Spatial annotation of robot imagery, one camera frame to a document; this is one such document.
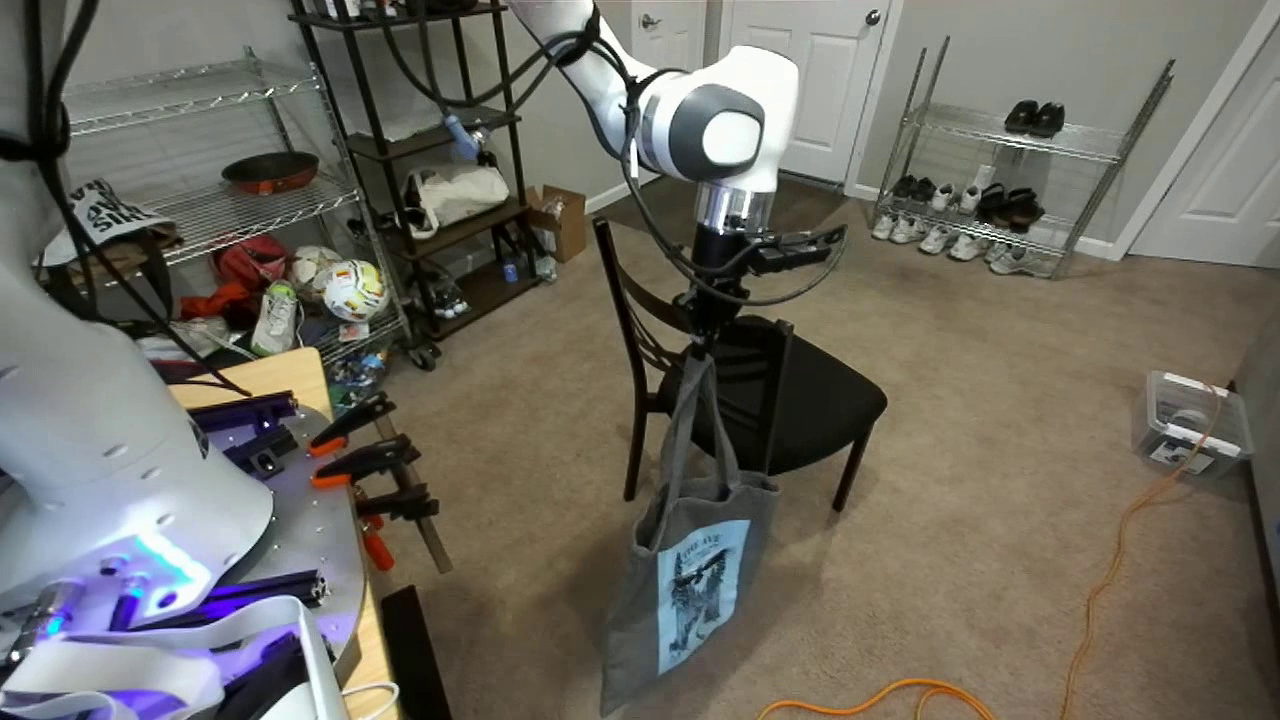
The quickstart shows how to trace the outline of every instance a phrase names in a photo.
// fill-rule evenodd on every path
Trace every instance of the white bag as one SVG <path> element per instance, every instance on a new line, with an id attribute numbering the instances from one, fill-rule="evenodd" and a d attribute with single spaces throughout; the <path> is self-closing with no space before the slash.
<path id="1" fill-rule="evenodd" d="M 506 202 L 507 181 L 495 168 L 483 165 L 429 165 L 410 172 L 404 192 L 417 188 L 426 215 L 422 225 L 410 228 L 413 240 L 428 240 L 443 227 Z"/>

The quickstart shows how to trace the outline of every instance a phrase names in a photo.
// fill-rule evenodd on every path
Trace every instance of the orange extension cord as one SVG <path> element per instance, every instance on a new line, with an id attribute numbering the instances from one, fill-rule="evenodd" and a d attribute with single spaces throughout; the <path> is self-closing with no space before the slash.
<path id="1" fill-rule="evenodd" d="M 1125 550 L 1124 536 L 1125 530 L 1129 528 L 1129 520 L 1132 520 L 1133 516 L 1138 514 L 1138 511 L 1148 507 L 1156 498 L 1169 492 L 1169 489 L 1178 483 L 1178 478 L 1181 477 L 1183 470 L 1187 469 L 1187 464 L 1190 462 L 1196 457 L 1196 455 L 1199 454 L 1201 448 L 1204 447 L 1204 442 L 1210 438 L 1211 433 L 1213 432 L 1213 427 L 1217 425 L 1217 416 L 1222 413 L 1222 396 L 1219 395 L 1215 389 L 1212 389 L 1213 386 L 1210 386 L 1208 383 L 1203 382 L 1201 384 L 1204 386 L 1206 392 L 1213 396 L 1213 402 L 1215 402 L 1213 418 L 1210 420 L 1208 428 L 1204 430 L 1204 434 L 1202 434 L 1201 438 L 1196 441 L 1196 446 L 1192 447 L 1192 451 L 1187 455 L 1187 457 L 1183 459 L 1183 461 L 1179 462 L 1176 468 L 1174 468 L 1174 471 L 1152 483 L 1152 486 L 1147 488 L 1147 492 L 1139 495 L 1138 498 L 1134 500 L 1129 505 L 1129 507 L 1126 507 L 1125 511 L 1120 515 L 1120 525 L 1116 528 L 1116 547 L 1115 551 L 1111 553 L 1111 565 L 1107 568 L 1107 573 L 1106 575 L 1102 577 L 1102 580 L 1098 584 L 1093 585 L 1093 589 L 1089 591 L 1089 597 L 1084 602 L 1084 638 L 1080 639 L 1080 646 L 1075 648 L 1075 655 L 1071 657 L 1071 665 L 1066 671 L 1066 688 L 1062 693 L 1062 710 L 1059 714 L 1059 720 L 1069 720 L 1071 716 L 1071 696 L 1075 693 L 1075 676 L 1079 674 L 1080 667 L 1084 665 L 1084 659 L 1089 653 L 1089 646 L 1093 644 L 1094 607 L 1097 605 L 1098 597 L 1102 596 L 1103 591 L 1111 587 L 1111 584 L 1115 582 L 1116 573 L 1120 571 L 1120 562 L 1124 560 L 1124 550 Z M 810 705 L 808 702 L 801 702 L 799 700 L 780 700 L 769 705 L 764 710 L 762 710 L 760 714 L 756 715 L 755 720 L 764 720 L 764 717 L 768 714 L 773 712 L 774 710 L 781 710 L 783 707 L 796 707 L 800 710 L 808 710 L 809 712 L 817 712 L 819 715 L 835 715 L 835 716 L 849 717 L 851 715 L 858 715 L 860 712 L 870 710 L 873 706 L 879 703 L 879 701 L 884 700 L 895 691 L 910 687 L 929 688 L 920 696 L 920 700 L 915 702 L 915 714 L 913 715 L 914 720 L 920 720 L 922 712 L 924 711 L 924 703 L 928 702 L 929 698 L 936 694 L 947 694 L 959 698 L 965 705 L 972 707 L 974 712 L 977 712 L 978 716 L 982 717 L 982 720 L 996 720 L 996 716 L 991 712 L 991 710 L 987 708 L 987 706 L 983 705 L 982 701 L 978 700 L 977 697 L 969 694 L 968 692 L 963 691 L 956 685 L 952 685 L 951 683 L 946 683 L 943 680 L 934 680 L 932 678 L 905 678 L 902 680 L 890 683 L 884 685 L 884 688 L 882 688 L 878 693 L 873 694 L 870 700 L 868 700 L 867 702 L 861 705 L 855 705 L 852 707 L 823 707 L 820 705 Z"/>

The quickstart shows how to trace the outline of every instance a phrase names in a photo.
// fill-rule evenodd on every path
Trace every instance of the wooden table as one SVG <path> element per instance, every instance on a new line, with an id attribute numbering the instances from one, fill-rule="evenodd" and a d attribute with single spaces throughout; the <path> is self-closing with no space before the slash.
<path id="1" fill-rule="evenodd" d="M 325 416 L 333 418 L 333 407 L 329 405 L 329 388 L 324 379 L 324 368 L 320 365 L 320 354 L 311 347 L 293 350 L 283 355 L 275 355 L 244 365 L 238 365 L 223 370 L 227 379 L 252 392 L 253 395 L 266 395 L 271 392 L 293 391 L 301 405 L 314 407 Z M 202 380 L 212 378 L 205 375 Z M 173 386 L 173 395 L 183 407 L 200 407 L 202 405 L 216 405 L 239 396 L 224 388 L 205 386 Z M 367 683 L 385 683 L 392 679 L 390 666 L 387 662 L 387 648 L 383 643 L 383 623 L 378 614 L 378 605 L 374 602 L 372 588 L 365 583 L 365 605 L 360 611 L 360 624 L 356 628 L 355 641 L 360 646 L 360 662 L 347 679 L 346 687 L 353 688 Z M 387 693 L 369 691 L 347 698 L 347 712 L 352 717 L 364 717 L 387 702 Z M 399 720 L 399 707 L 393 707 L 384 712 L 378 720 Z"/>

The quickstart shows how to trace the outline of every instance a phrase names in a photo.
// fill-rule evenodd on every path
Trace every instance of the metal wire shelving unit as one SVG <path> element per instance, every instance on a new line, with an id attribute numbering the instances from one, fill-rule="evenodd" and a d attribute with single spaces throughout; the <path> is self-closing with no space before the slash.
<path id="1" fill-rule="evenodd" d="M 1066 124 L 1053 137 L 1039 138 L 1005 131 L 1005 118 L 1001 115 L 957 105 L 933 102 L 933 91 L 937 86 L 938 74 L 942 70 L 942 63 L 946 59 L 950 44 L 951 37 L 948 36 L 943 40 L 942 47 L 938 50 L 933 72 L 928 78 L 923 97 L 916 105 L 915 92 L 924 70 L 925 56 L 928 55 L 928 49 L 920 49 L 920 56 L 915 64 L 915 74 L 906 94 L 906 105 L 902 110 L 897 135 L 893 138 L 893 149 L 890 152 L 890 160 L 884 168 L 884 177 L 876 199 L 877 214 L 893 213 L 905 215 L 931 225 L 942 225 L 948 231 L 968 233 L 993 242 L 1004 242 L 1014 247 L 1027 249 L 1029 252 L 1053 258 L 1053 270 L 1043 277 L 1060 278 L 1066 272 L 1076 243 L 1088 228 L 1089 222 L 1097 213 L 1116 176 L 1119 176 L 1120 169 L 1129 159 L 1129 152 L 1138 142 L 1143 129 L 1147 127 L 1147 122 L 1151 120 L 1151 115 L 1160 106 L 1161 99 L 1164 99 L 1165 92 L 1169 90 L 1169 85 L 1174 79 L 1171 72 L 1174 61 L 1169 60 L 1164 67 L 1126 131 L 1117 132 L 1089 126 Z M 1034 151 L 1098 164 L 1103 169 L 1092 188 L 1088 190 L 1087 200 L 1079 213 L 1070 218 L 1047 213 L 1036 222 L 1034 228 L 1056 231 L 1051 234 L 1062 238 L 1061 241 L 1050 243 L 1037 240 L 1032 234 L 1019 234 L 991 223 L 984 223 L 973 215 L 961 215 L 954 209 L 940 213 L 931 209 L 928 202 L 891 195 L 892 179 L 910 173 L 911 160 L 915 156 L 916 143 L 923 131 L 973 140 L 996 147 L 1011 147 L 1019 151 L 1019 159 L 1023 158 L 1023 151 Z M 899 160 L 901 160 L 901 169 L 899 169 Z M 1042 202 L 1056 208 L 1053 197 L 1042 199 Z"/>
<path id="2" fill-rule="evenodd" d="M 319 99 L 320 114 L 324 115 L 323 123 L 326 128 L 324 141 L 330 141 L 337 150 L 335 163 L 323 164 L 321 172 L 306 187 L 257 196 L 219 181 L 179 192 L 128 197 L 174 220 L 182 242 L 164 251 L 165 263 L 173 266 L 243 240 L 311 219 L 319 220 L 324 237 L 333 245 L 333 234 L 325 215 L 339 208 L 358 213 L 366 227 L 371 227 L 371 218 L 362 201 L 362 191 L 355 181 L 346 138 L 339 129 L 329 94 L 325 92 L 323 76 L 315 64 L 306 72 L 296 72 L 262 61 L 246 47 L 244 58 L 238 60 L 73 86 L 67 90 L 64 101 L 73 137 L 137 128 L 232 108 L 265 108 L 270 126 L 275 129 L 274 149 L 293 150 L 297 132 L 291 132 L 291 126 L 276 102 L 301 94 L 312 94 Z M 223 118 L 211 122 L 221 123 Z M 166 128 L 166 132 L 172 132 L 172 128 Z M 214 155 L 218 163 L 237 159 L 223 156 L 218 149 L 214 150 Z M 151 160 L 128 158 L 122 165 L 127 164 L 129 168 L 127 170 L 122 168 L 119 172 L 145 176 L 148 161 Z M 172 164 L 173 159 L 164 161 Z M 110 170 L 105 177 L 111 182 Z M 420 347 L 421 341 L 415 337 L 399 301 L 401 291 L 394 282 L 394 273 L 390 270 L 389 256 L 381 238 L 375 236 L 367 246 L 371 247 L 376 264 L 388 278 L 390 295 L 388 307 L 370 322 L 369 334 L 358 341 L 340 341 L 339 325 L 333 324 L 319 340 L 310 343 L 320 351 L 325 365 L 332 365 L 376 341 L 397 336 L 401 336 L 402 345 L 410 352 L 426 352 Z"/>

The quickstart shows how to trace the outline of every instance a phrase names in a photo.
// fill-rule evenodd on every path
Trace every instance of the chair leg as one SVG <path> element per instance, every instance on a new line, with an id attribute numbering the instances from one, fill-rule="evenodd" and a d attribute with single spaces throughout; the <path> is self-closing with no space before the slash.
<path id="1" fill-rule="evenodd" d="M 640 456 L 644 455 L 644 430 L 649 411 L 641 398 L 636 398 L 635 418 L 631 420 L 631 455 L 627 457 L 627 484 L 622 489 L 622 500 L 636 498 L 636 480 L 640 477 Z"/>
<path id="2" fill-rule="evenodd" d="M 867 434 L 849 450 L 849 461 L 845 462 L 845 473 L 840 477 L 840 487 L 836 488 L 836 500 L 831 503 L 831 509 L 836 512 L 845 511 L 845 502 L 849 501 L 849 491 L 854 487 L 854 475 L 858 474 L 858 466 L 863 462 L 863 452 L 867 451 L 867 445 L 872 439 L 872 428 L 867 428 Z"/>

